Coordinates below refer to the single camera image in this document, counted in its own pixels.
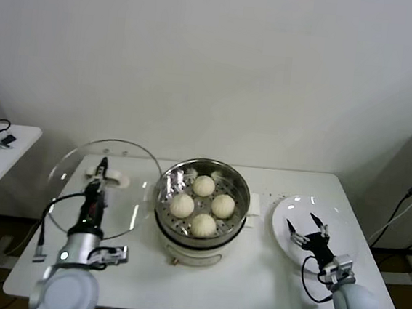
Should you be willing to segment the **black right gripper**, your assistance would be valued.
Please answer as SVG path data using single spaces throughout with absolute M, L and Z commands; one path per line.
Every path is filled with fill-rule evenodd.
M 332 263 L 335 256 L 328 247 L 329 243 L 329 233 L 328 225 L 324 225 L 319 217 L 310 213 L 313 222 L 319 228 L 318 233 L 311 233 L 309 235 L 303 236 L 296 232 L 294 226 L 289 220 L 286 220 L 288 225 L 288 230 L 290 232 L 290 239 L 296 245 L 302 246 L 303 250 L 307 250 L 314 254 L 314 257 L 318 263 L 320 270 L 323 270 L 327 264 Z

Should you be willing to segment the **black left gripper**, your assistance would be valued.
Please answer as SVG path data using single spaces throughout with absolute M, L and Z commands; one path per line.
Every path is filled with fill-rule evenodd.
M 108 165 L 108 158 L 105 156 L 98 164 L 95 176 L 88 180 L 84 191 L 85 202 L 81 205 L 74 230 L 102 233 L 101 225 L 105 210 L 105 192 L 102 188 L 105 184 Z

